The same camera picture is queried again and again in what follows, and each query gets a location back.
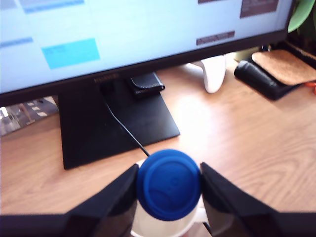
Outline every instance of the blue lid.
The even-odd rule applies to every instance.
[[[156,152],[139,169],[138,200],[145,211],[159,220],[185,217],[195,208],[200,194],[200,170],[183,152]]]

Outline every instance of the black cable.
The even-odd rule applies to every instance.
[[[205,226],[205,228],[207,229],[207,231],[210,233],[210,235],[212,235],[211,227],[209,226],[209,224],[208,224],[207,222],[203,222],[203,225]]]
[[[113,118],[119,123],[119,125],[129,134],[129,136],[137,143],[137,145],[139,146],[140,149],[142,149],[142,151],[147,155],[150,156],[150,154],[146,151],[146,149],[142,146],[142,144],[139,143],[139,141],[137,141],[137,139],[133,136],[133,134],[130,133],[130,131],[128,131],[128,129],[123,125],[123,123],[121,123],[119,121],[119,119],[117,117],[115,117],[115,115],[113,114],[112,110],[110,109],[108,103],[102,98],[102,101],[104,102],[104,104],[106,105],[106,107],[108,108],[109,112],[111,113],[111,115],[113,116]]]

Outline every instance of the monitor base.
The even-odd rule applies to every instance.
[[[107,110],[142,144],[149,145],[180,134],[162,96],[137,99],[125,80],[107,82],[58,96],[64,169],[123,153],[138,146]]]

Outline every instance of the black wallet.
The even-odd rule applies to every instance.
[[[156,73],[149,73],[127,80],[132,92],[138,98],[157,94],[165,89]]]
[[[277,100],[299,85],[285,85],[266,72],[251,58],[240,61],[234,71],[235,77],[251,86],[265,97]]]

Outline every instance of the cork coaster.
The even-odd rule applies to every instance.
[[[256,52],[252,60],[286,85],[316,80],[316,70],[285,50]]]

